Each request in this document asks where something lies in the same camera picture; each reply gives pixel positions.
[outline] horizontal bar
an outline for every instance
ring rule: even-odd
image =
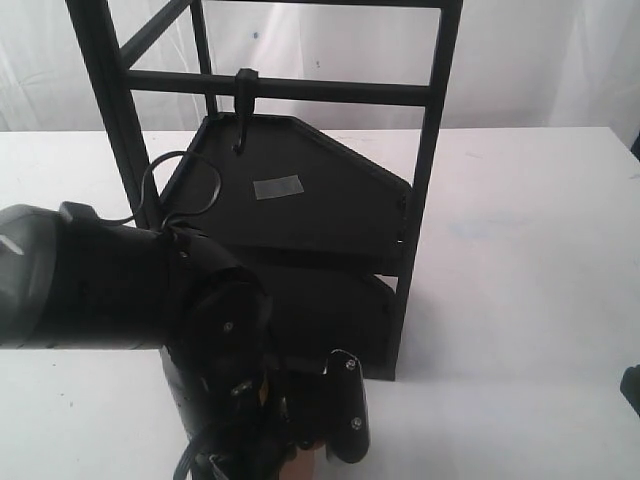
[[[178,93],[213,93],[234,96],[235,77],[131,70],[127,73],[132,90]],[[260,78],[257,96],[314,102],[370,103],[424,107],[429,103],[428,86],[378,83],[326,82]]]
[[[171,0],[120,49],[124,68],[130,68],[193,0]]]
[[[259,3],[312,3],[316,5],[360,5],[372,7],[447,8],[461,0],[230,0]]]

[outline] white backdrop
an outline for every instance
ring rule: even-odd
[[[165,0],[111,0],[120,42]],[[437,13],[206,2],[214,69],[263,76],[425,83]],[[445,127],[640,127],[638,0],[466,0]],[[136,68],[197,71],[188,12]],[[200,98],[135,95],[144,129],[195,129]],[[231,109],[231,99],[222,99]],[[420,109],[259,101],[318,128],[414,128]],[[0,130],[96,130],[102,123],[63,0],[0,0]]]

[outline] white curtain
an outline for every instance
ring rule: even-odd
[[[121,43],[165,0],[111,0]],[[217,73],[427,81],[438,16],[416,9],[205,2]],[[466,0],[444,127],[640,128],[638,0]],[[135,68],[197,71],[188,12]],[[135,94],[147,130],[195,129],[201,98]],[[222,98],[223,109],[232,99]],[[318,128],[417,128],[421,109],[260,100]],[[63,0],[0,0],[0,130],[102,129]]]

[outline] white table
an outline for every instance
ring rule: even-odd
[[[416,131],[330,134],[411,178]],[[0,208],[128,212],[103,133],[3,133],[0,159]],[[604,128],[443,131],[398,381],[367,382],[365,461],[317,477],[637,479],[636,363],[640,164]],[[154,352],[1,351],[0,386],[2,479],[170,478],[186,442]]]

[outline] metal frame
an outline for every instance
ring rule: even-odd
[[[213,75],[203,15],[203,0],[171,0],[122,48],[107,0],[66,0],[105,129],[129,199],[137,205],[142,174],[149,164],[132,90],[203,94],[209,114],[217,112],[216,95],[235,93],[234,77]],[[428,86],[389,85],[261,78],[257,96],[290,100],[425,107],[413,187],[407,199],[405,250],[398,276],[393,331],[387,361],[395,364],[413,274],[433,157],[460,22],[462,0],[280,0],[279,3],[422,7],[441,10],[431,79]],[[200,74],[131,70],[131,66],[190,7]],[[137,225],[158,226],[162,204],[149,182],[149,200]]]

